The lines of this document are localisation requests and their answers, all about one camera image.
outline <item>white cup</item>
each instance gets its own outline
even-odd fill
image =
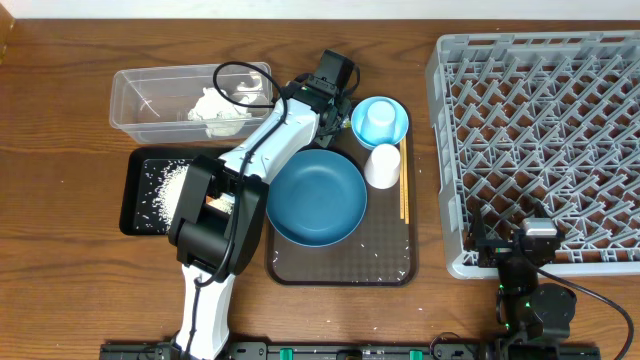
[[[388,189],[400,177],[400,151],[390,144],[376,146],[364,165],[364,178],[378,189]]]
[[[396,131],[396,110],[385,100],[371,104],[360,125],[360,136],[365,142],[376,146],[393,141]]]

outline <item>brown tray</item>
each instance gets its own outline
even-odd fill
[[[407,147],[412,148],[411,131]],[[329,150],[350,159],[362,173],[371,153],[343,131]],[[400,219],[400,182],[380,190],[367,184],[367,211],[346,239],[320,248],[295,244],[270,226],[266,267],[283,285],[402,286],[417,273],[413,158],[407,151],[410,224]]]

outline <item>blue bowl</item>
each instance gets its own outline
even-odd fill
[[[360,225],[367,187],[345,157],[327,150],[295,154],[269,187],[267,215],[288,240],[303,246],[335,244]]]
[[[375,148],[376,146],[383,144],[373,142],[370,139],[365,139],[360,133],[362,121],[367,115],[367,110],[369,110],[371,104],[377,101],[389,102],[391,105],[393,105],[393,109],[396,112],[395,131],[393,133],[393,139],[390,142],[384,142],[385,144],[396,145],[407,135],[407,131],[409,130],[409,114],[407,114],[407,110],[405,110],[405,108],[399,102],[385,96],[374,96],[365,99],[356,106],[356,108],[353,110],[353,113],[351,114],[351,129],[353,129],[353,134],[356,136],[356,139],[358,140],[360,145],[368,150],[373,150],[373,148]]]

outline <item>gray dish rack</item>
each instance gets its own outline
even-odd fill
[[[474,206],[497,235],[535,201],[566,233],[545,270],[640,273],[640,32],[445,35],[426,80],[454,277],[497,277],[464,250]]]

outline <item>black tray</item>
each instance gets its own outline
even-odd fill
[[[129,156],[120,231],[125,235],[166,235],[167,225],[152,205],[161,185],[161,171],[170,164],[173,168],[188,165],[201,154],[217,158],[230,149],[152,146],[134,150]]]
[[[411,132],[407,148],[412,146]],[[329,150],[344,155],[362,173],[371,151],[343,131]],[[400,219],[400,184],[380,190],[367,184],[367,211],[346,239],[326,247],[294,244],[270,226],[266,267],[283,285],[401,286],[417,272],[413,158],[408,153],[410,224]]]

